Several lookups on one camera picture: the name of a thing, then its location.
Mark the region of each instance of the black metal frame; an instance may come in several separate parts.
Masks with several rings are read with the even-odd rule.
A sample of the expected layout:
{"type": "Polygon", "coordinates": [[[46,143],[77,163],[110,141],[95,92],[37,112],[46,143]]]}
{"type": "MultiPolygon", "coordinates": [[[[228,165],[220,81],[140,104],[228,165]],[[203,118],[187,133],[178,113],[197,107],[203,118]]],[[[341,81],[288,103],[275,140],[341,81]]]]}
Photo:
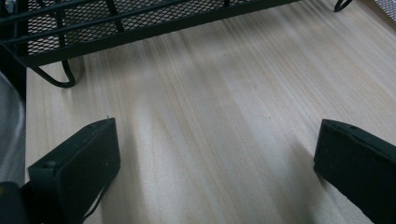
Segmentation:
{"type": "MultiPolygon", "coordinates": [[[[4,7],[5,1],[0,0],[0,8],[4,7]]],[[[133,7],[119,12],[121,8],[117,8],[113,0],[18,0],[15,14],[8,15],[3,9],[0,9],[0,28],[3,33],[0,35],[0,44],[8,48],[21,64],[31,67],[51,84],[68,88],[76,84],[67,62],[70,58],[295,1],[299,0],[137,1],[139,2],[137,4],[143,3],[142,7],[133,7]],[[69,14],[78,14],[81,8],[86,10],[90,8],[90,4],[101,1],[106,2],[107,8],[107,13],[103,17],[65,24],[64,21],[69,14]],[[133,22],[141,24],[134,26],[134,23],[128,21],[132,18],[136,18],[136,21],[133,22]],[[45,27],[44,24],[37,28],[37,20],[52,21],[54,25],[45,27]],[[103,35],[104,31],[99,29],[100,26],[109,27],[109,34],[103,35]],[[68,43],[67,37],[72,36],[70,38],[73,38],[72,34],[76,32],[83,34],[90,29],[97,31],[97,34],[93,34],[94,38],[90,36],[82,41],[75,40],[73,43],[68,43]],[[42,49],[32,51],[31,48],[35,48],[35,46],[42,47],[42,49]],[[59,82],[39,68],[41,65],[60,61],[62,61],[64,71],[69,78],[68,82],[59,82]]],[[[346,0],[343,3],[344,0],[338,0],[334,11],[342,10],[351,1],[346,0]]]]}

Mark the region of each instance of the gray object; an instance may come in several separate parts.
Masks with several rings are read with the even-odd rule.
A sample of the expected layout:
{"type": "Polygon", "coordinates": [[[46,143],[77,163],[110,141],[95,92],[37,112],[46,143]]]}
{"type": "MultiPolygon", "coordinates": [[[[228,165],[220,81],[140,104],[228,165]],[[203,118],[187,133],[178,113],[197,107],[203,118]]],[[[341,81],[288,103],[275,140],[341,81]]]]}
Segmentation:
{"type": "Polygon", "coordinates": [[[24,157],[25,105],[0,72],[0,182],[23,185],[24,157]]]}

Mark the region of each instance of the light wood grain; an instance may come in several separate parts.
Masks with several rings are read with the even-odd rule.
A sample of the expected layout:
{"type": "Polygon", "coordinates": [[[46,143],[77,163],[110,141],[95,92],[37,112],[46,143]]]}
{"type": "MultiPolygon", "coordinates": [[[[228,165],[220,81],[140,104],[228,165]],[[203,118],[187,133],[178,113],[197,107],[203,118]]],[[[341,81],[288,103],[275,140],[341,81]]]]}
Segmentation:
{"type": "Polygon", "coordinates": [[[396,32],[363,2],[308,0],[29,71],[26,165],[117,120],[122,165],[86,223],[370,223],[313,155],[322,119],[396,144],[396,32]],[[44,69],[62,75],[59,64],[44,69]]]}

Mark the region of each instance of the mesh shelf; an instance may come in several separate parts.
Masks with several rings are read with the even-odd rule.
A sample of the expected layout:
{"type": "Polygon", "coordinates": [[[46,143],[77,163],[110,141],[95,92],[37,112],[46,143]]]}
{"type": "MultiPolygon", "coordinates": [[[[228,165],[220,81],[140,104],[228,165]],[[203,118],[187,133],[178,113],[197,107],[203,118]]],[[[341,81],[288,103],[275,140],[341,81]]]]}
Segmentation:
{"type": "Polygon", "coordinates": [[[375,2],[396,21],[396,0],[375,0],[375,2]]]}
{"type": "Polygon", "coordinates": [[[0,29],[13,29],[0,43],[34,67],[298,0],[17,1],[0,16],[0,29]]]}
{"type": "MultiPolygon", "coordinates": [[[[244,4],[251,0],[234,0],[231,5],[244,4]]],[[[125,13],[136,9],[145,7],[153,7],[163,2],[172,2],[166,0],[157,1],[128,1],[115,0],[115,6],[118,13],[125,13]]],[[[53,1],[45,0],[46,6],[53,5],[53,1]]],[[[223,0],[192,0],[170,7],[164,7],[157,10],[152,10],[136,16],[121,20],[121,24],[125,31],[132,31],[136,28],[147,27],[154,24],[159,24],[166,21],[177,20],[180,18],[193,16],[217,8],[222,8],[223,0]]],[[[36,0],[29,0],[28,10],[36,10],[41,8],[36,0]]],[[[97,19],[111,17],[112,15],[107,8],[106,1],[100,0],[82,6],[68,8],[62,12],[64,26],[79,24],[84,21],[94,21],[97,19]]],[[[29,34],[42,33],[48,30],[57,28],[56,19],[51,15],[39,16],[28,21],[29,34]]],[[[110,35],[115,35],[119,31],[114,24],[114,21],[106,22],[99,25],[94,25],[88,28],[77,29],[64,34],[66,46],[76,45],[87,41],[92,41],[97,38],[103,38],[110,35]]],[[[58,40],[59,36],[49,35],[44,38],[28,41],[28,55],[35,55],[45,51],[61,48],[58,40]]]]}

